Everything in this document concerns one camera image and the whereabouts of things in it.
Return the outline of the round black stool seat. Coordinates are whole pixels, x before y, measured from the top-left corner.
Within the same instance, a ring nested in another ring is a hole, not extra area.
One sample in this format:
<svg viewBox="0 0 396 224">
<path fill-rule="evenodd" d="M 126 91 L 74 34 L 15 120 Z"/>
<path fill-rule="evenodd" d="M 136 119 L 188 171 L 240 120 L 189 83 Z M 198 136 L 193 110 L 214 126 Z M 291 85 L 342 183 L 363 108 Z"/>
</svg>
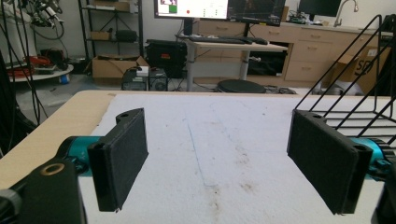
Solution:
<svg viewBox="0 0 396 224">
<path fill-rule="evenodd" d="M 233 92 L 233 93 L 266 93 L 264 86 L 240 79 L 227 79 L 218 83 L 218 91 Z"/>
</svg>

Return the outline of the dark monitor on counter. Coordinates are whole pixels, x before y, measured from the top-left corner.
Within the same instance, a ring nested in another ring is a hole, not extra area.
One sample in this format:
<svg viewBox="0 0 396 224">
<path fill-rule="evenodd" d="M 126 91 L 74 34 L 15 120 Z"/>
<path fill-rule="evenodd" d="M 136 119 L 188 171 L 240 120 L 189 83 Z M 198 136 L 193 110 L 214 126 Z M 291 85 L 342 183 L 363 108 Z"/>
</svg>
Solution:
<svg viewBox="0 0 396 224">
<path fill-rule="evenodd" d="M 341 0 L 300 0 L 298 10 L 309 15 L 335 17 Z"/>
</svg>

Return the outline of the open cardboard box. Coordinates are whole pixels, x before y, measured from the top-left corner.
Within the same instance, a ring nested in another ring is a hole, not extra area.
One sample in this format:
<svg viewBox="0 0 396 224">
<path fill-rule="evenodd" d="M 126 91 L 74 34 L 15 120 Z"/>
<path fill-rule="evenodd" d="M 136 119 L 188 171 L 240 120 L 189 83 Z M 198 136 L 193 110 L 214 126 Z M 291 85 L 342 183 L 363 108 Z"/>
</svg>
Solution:
<svg viewBox="0 0 396 224">
<path fill-rule="evenodd" d="M 128 69 L 148 65 L 141 56 L 98 55 L 92 59 L 92 78 L 96 83 L 120 84 Z"/>
</svg>

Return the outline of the round white table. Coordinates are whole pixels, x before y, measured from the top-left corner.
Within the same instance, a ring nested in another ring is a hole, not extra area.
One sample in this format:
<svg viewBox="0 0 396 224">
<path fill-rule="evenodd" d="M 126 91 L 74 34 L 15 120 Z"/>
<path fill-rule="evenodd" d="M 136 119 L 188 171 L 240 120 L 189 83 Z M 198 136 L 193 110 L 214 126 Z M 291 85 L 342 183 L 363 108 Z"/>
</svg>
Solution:
<svg viewBox="0 0 396 224">
<path fill-rule="evenodd" d="M 63 75 L 68 75 L 74 70 L 74 66 L 69 64 L 66 70 L 58 69 L 56 66 L 53 66 L 52 70 L 49 69 L 38 69 L 32 74 L 33 80 L 42 80 L 53 77 L 60 77 Z M 15 82 L 24 82 L 29 80 L 29 76 L 25 76 L 23 74 L 17 74 L 15 77 L 9 77 L 10 81 Z"/>
</svg>

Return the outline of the black keyboard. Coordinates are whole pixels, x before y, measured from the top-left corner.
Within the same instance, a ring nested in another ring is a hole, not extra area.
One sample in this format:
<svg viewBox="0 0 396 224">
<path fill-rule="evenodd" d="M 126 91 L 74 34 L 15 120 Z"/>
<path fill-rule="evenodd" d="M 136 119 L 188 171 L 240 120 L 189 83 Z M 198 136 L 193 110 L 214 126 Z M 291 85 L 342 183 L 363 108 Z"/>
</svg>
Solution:
<svg viewBox="0 0 396 224">
<path fill-rule="evenodd" d="M 227 44 L 259 44 L 268 45 L 268 41 L 260 38 L 220 38 L 220 37 L 203 37 L 203 36 L 190 36 L 190 41 L 206 42 L 206 43 L 227 43 Z"/>
</svg>

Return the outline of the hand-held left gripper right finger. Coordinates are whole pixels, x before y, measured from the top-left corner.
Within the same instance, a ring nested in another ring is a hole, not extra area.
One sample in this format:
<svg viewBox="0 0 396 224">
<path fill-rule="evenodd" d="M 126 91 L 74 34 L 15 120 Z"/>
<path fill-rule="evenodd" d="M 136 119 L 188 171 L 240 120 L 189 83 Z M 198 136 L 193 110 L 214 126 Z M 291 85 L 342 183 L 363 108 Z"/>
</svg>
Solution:
<svg viewBox="0 0 396 224">
<path fill-rule="evenodd" d="M 295 109 L 287 153 L 332 213 L 355 212 L 367 176 L 385 183 L 375 213 L 392 213 L 392 150 L 388 143 L 373 137 L 346 137 L 322 116 Z"/>
</svg>

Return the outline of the white foam mat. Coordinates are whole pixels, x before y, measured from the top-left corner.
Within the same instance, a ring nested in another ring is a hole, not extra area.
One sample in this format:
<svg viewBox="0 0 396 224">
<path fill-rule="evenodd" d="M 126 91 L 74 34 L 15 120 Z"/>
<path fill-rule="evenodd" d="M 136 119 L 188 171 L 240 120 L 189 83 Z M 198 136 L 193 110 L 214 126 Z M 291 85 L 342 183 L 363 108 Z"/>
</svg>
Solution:
<svg viewBox="0 0 396 224">
<path fill-rule="evenodd" d="M 335 216 L 287 155 L 296 96 L 113 94 L 94 134 L 145 110 L 148 158 L 118 213 L 80 185 L 89 224 L 370 224 L 383 185 L 365 180 L 352 215 Z"/>
</svg>

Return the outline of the white standing desk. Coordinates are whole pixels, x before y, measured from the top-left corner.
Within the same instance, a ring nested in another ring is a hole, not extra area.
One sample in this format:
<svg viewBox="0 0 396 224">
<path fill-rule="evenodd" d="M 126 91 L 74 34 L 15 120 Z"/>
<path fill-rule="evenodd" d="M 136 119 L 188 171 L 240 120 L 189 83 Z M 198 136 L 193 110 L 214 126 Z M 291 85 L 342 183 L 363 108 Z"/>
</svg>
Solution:
<svg viewBox="0 0 396 224">
<path fill-rule="evenodd" d="M 190 41 L 184 38 L 187 46 L 187 91 L 192 91 L 196 78 L 238 77 L 246 80 L 248 63 L 252 51 L 280 53 L 286 47 L 270 44 L 227 44 Z"/>
</svg>

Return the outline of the computer monitor with white screen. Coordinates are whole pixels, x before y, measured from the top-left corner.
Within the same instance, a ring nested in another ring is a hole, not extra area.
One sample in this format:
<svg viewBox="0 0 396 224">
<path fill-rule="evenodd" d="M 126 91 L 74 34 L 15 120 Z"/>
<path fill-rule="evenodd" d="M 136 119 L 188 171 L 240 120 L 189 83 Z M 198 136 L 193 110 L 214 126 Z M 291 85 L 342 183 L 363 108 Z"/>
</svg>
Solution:
<svg viewBox="0 0 396 224">
<path fill-rule="evenodd" d="M 157 18 L 226 19 L 228 0 L 154 0 Z"/>
</svg>

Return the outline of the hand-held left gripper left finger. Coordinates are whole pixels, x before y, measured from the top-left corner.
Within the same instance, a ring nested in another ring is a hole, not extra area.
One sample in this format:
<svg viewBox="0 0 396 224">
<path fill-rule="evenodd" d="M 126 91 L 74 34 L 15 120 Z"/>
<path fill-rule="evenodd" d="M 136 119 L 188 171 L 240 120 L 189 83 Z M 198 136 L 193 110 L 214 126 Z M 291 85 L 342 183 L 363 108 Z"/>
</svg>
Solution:
<svg viewBox="0 0 396 224">
<path fill-rule="evenodd" d="M 57 156 L 73 162 L 80 175 L 93 179 L 99 210 L 121 210 L 149 155 L 145 111 L 132 109 L 115 117 L 103 136 L 70 136 Z"/>
</svg>

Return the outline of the silver faucet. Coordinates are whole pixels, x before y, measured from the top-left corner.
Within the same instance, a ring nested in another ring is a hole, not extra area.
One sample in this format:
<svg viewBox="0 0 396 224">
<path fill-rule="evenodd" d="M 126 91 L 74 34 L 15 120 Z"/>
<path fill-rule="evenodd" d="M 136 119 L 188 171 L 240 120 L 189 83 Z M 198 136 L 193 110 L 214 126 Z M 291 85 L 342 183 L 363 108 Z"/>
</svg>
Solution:
<svg viewBox="0 0 396 224">
<path fill-rule="evenodd" d="M 359 11 L 359 3 L 358 0 L 341 0 L 335 21 L 333 23 L 333 27 L 339 27 L 343 24 L 343 17 L 346 15 L 345 7 L 346 4 L 351 3 L 353 5 L 352 12 L 357 13 Z"/>
</svg>

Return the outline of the computer monitor with dark screen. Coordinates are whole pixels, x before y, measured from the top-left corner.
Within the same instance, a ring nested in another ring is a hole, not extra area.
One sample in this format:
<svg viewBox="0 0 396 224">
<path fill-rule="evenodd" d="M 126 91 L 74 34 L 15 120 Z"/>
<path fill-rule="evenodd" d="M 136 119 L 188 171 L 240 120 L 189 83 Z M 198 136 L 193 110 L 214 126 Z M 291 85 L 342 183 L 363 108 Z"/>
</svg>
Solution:
<svg viewBox="0 0 396 224">
<path fill-rule="evenodd" d="M 279 26 L 286 0 L 228 0 L 227 19 Z"/>
</svg>

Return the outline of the black electronic device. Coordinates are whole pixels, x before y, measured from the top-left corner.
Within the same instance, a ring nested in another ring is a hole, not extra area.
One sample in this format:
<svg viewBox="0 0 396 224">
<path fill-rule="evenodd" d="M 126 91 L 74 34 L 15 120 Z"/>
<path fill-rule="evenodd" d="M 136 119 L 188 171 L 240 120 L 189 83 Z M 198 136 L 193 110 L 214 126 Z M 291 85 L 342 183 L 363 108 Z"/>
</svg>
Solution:
<svg viewBox="0 0 396 224">
<path fill-rule="evenodd" d="M 168 91 L 169 78 L 160 68 L 146 66 L 128 69 L 122 77 L 123 91 Z"/>
</svg>

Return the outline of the wooden cabinet with drawers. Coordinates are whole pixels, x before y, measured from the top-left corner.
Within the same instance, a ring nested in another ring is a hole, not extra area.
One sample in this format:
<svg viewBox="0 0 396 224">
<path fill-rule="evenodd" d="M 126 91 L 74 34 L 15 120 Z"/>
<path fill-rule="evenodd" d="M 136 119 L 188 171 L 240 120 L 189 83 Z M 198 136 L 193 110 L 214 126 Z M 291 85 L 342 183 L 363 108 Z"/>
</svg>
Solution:
<svg viewBox="0 0 396 224">
<path fill-rule="evenodd" d="M 250 27 L 249 36 L 261 37 L 274 45 L 287 48 L 287 56 L 281 65 L 281 73 L 272 76 L 247 71 L 247 80 L 263 85 L 287 87 L 310 87 L 323 74 L 330 75 L 330 66 L 342 53 L 356 54 L 362 47 L 378 44 L 372 32 L 358 28 L 315 25 L 299 25 L 284 22 L 280 26 L 255 24 Z M 201 77 L 199 84 L 216 84 L 222 80 L 237 77 Z"/>
</svg>

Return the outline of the cardboard box with black print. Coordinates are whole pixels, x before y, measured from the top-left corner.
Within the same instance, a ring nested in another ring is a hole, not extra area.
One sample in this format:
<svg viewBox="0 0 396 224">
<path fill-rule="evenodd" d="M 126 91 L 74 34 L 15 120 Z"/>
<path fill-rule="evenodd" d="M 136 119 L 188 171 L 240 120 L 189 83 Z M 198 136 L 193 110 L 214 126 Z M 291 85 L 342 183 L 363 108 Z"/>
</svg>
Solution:
<svg viewBox="0 0 396 224">
<path fill-rule="evenodd" d="M 381 72 L 390 54 L 390 47 L 365 47 L 358 55 L 347 53 L 335 64 L 331 81 L 353 82 L 367 93 L 376 83 L 377 74 Z"/>
</svg>

